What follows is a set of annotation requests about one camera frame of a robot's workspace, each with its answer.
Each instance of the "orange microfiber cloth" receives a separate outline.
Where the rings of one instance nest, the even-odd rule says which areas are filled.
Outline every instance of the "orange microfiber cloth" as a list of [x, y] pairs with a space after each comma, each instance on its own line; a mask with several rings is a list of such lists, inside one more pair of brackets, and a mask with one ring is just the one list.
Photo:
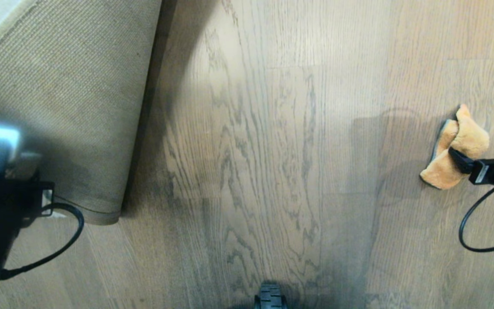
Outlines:
[[489, 134], [475, 123], [465, 104], [457, 111], [457, 121], [447, 120], [443, 125], [432, 161], [420, 173], [425, 182], [436, 188], [452, 188], [467, 176], [453, 162], [449, 147], [472, 159], [478, 159], [489, 148]]

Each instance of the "cable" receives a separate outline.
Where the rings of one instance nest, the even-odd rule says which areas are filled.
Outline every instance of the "cable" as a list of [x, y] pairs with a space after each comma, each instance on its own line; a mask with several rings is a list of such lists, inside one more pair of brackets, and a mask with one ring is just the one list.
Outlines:
[[489, 247], [489, 248], [473, 248], [473, 247], [470, 247], [468, 246], [465, 242], [464, 242], [464, 227], [466, 225], [466, 222], [468, 221], [468, 218], [470, 217], [470, 215], [472, 215], [472, 213], [476, 210], [476, 208], [478, 208], [478, 206], [486, 199], [488, 198], [491, 194], [494, 193], [494, 188], [492, 188], [491, 190], [489, 190], [486, 194], [484, 194], [473, 206], [472, 208], [469, 209], [469, 211], [466, 213], [466, 215], [464, 215], [464, 218], [462, 219], [462, 222], [461, 222], [461, 226], [459, 227], [458, 229], [458, 239], [461, 241], [461, 245], [463, 247], [465, 247], [466, 249], [470, 250], [470, 251], [474, 251], [474, 252], [493, 252], [494, 251], [494, 247]]
[[61, 255], [68, 248], [70, 248], [70, 246], [73, 245], [75, 243], [75, 241], [79, 238], [79, 235], [81, 234], [81, 231], [83, 230], [83, 226], [85, 225], [85, 219], [84, 219], [81, 211], [79, 211], [77, 208], [75, 208], [72, 205], [68, 205], [65, 203], [53, 203], [53, 204], [47, 205], [45, 207], [42, 207], [40, 214], [43, 213], [44, 211], [49, 210], [49, 209], [62, 209], [62, 210], [68, 211], [69, 213], [71, 213], [72, 215], [74, 215], [77, 218], [77, 230], [76, 230], [74, 236], [71, 237], [71, 239], [68, 241], [68, 243], [66, 245], [64, 245], [64, 247], [62, 247], [57, 252], [47, 256], [46, 258], [43, 258], [43, 259], [41, 259], [35, 263], [29, 264], [26, 266], [16, 268], [15, 270], [2, 270], [0, 280], [10, 279], [14, 276], [25, 273], [29, 270], [33, 270], [33, 268], [39, 267], [39, 266], [53, 260], [57, 256]]

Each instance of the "wooden floor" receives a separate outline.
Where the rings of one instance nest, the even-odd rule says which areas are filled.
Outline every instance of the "wooden floor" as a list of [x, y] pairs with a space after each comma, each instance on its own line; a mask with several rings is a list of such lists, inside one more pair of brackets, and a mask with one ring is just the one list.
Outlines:
[[[494, 143], [494, 0], [167, 6], [125, 216], [0, 308], [250, 308], [265, 280], [292, 308], [494, 308], [494, 253], [457, 240], [489, 188], [418, 176], [460, 103]], [[39, 220], [8, 266], [74, 224]], [[494, 244], [494, 196], [467, 234]]]

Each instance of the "black wheel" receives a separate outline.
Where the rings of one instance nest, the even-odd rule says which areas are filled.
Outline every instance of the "black wheel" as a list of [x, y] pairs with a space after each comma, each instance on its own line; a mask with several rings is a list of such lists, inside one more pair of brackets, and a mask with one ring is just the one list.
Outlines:
[[287, 300], [277, 284], [262, 284], [260, 297], [255, 297], [255, 309], [287, 309]]

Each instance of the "black cable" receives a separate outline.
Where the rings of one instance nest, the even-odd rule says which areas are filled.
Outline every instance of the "black cable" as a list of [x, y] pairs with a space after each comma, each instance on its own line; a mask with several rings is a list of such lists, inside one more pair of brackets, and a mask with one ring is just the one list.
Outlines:
[[29, 264], [26, 266], [16, 268], [15, 270], [2, 270], [0, 280], [10, 279], [14, 276], [25, 273], [29, 270], [33, 270], [33, 268], [36, 268], [38, 266], [41, 266], [41, 265], [53, 260], [57, 256], [61, 255], [68, 248], [70, 248], [70, 246], [73, 245], [75, 243], [75, 241], [79, 238], [79, 235], [81, 234], [81, 231], [83, 230], [83, 226], [85, 224], [85, 219], [84, 219], [81, 211], [79, 211], [77, 208], [75, 208], [72, 205], [68, 205], [68, 204], [64, 204], [64, 203], [53, 203], [53, 204], [50, 204], [50, 205], [47, 205], [47, 206], [41, 208], [40, 214], [46, 210], [49, 210], [49, 209], [62, 209], [62, 210], [68, 211], [69, 213], [71, 213], [72, 215], [74, 215], [77, 218], [77, 224], [78, 225], [77, 225], [77, 231], [75, 232], [74, 236], [71, 237], [71, 239], [68, 241], [68, 243], [66, 245], [64, 245], [64, 247], [62, 247], [57, 252], [47, 256], [46, 258], [43, 258], [43, 259], [41, 259], [35, 263]]
[[468, 218], [470, 217], [470, 215], [472, 215], [472, 213], [476, 210], [476, 208], [478, 208], [478, 206], [486, 199], [488, 198], [491, 194], [494, 193], [494, 188], [492, 188], [491, 190], [489, 190], [486, 194], [484, 194], [473, 206], [472, 208], [470, 208], [470, 210], [466, 213], [466, 215], [464, 215], [464, 218], [462, 219], [462, 222], [461, 222], [461, 226], [459, 227], [458, 229], [458, 239], [461, 241], [461, 244], [463, 247], [465, 247], [466, 249], [470, 250], [470, 251], [474, 251], [474, 252], [493, 252], [494, 251], [494, 247], [489, 247], [489, 248], [473, 248], [473, 247], [470, 247], [468, 246], [465, 242], [464, 242], [464, 226], [466, 225], [466, 221], [468, 221]]

